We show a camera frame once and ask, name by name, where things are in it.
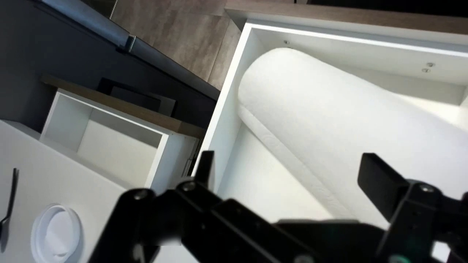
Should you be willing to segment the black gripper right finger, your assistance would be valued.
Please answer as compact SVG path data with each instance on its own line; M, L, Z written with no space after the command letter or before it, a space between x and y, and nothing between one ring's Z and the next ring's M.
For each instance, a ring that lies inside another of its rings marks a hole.
M408 190L406 180L376 154L361 157L356 183L386 221Z

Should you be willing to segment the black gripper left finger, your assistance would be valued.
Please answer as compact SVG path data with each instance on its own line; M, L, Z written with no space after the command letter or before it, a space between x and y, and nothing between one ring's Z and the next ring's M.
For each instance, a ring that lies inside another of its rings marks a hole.
M203 151L200 155L199 165L194 173L194 181L203 187L209 184L213 158L215 158L213 151Z

